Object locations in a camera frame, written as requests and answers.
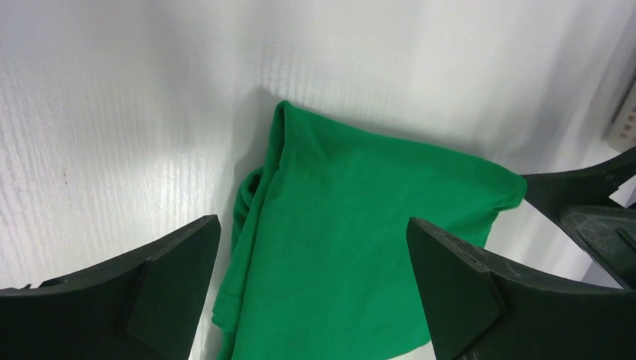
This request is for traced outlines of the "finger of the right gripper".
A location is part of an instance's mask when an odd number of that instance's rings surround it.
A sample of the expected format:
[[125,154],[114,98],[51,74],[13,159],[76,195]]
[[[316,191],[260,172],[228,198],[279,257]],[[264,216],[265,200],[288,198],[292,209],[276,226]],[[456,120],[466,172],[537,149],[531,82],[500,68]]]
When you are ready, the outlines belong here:
[[635,149],[595,166],[528,174],[524,199],[556,224],[622,288],[635,288],[635,205],[611,199],[635,176]]

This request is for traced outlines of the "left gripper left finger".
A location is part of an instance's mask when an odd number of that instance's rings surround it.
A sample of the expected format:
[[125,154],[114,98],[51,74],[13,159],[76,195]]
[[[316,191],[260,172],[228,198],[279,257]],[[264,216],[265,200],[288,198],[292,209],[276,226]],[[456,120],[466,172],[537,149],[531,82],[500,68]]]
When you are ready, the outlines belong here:
[[221,237],[215,215],[36,288],[1,291],[3,359],[187,359]]

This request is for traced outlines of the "green t shirt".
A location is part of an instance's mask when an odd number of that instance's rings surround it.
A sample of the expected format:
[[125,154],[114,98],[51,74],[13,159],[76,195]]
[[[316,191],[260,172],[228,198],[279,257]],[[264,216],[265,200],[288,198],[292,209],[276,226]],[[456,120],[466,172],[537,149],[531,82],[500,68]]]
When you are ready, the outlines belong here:
[[213,307],[220,359],[391,359],[427,344],[407,247],[422,218],[479,247],[524,178],[280,102],[241,183]]

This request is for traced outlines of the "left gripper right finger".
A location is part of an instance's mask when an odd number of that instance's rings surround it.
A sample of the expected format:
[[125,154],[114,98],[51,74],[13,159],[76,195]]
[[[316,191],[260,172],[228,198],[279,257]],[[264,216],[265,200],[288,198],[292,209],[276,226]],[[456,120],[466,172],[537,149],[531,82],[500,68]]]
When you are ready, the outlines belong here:
[[411,218],[406,242],[438,359],[633,359],[635,292],[558,277]]

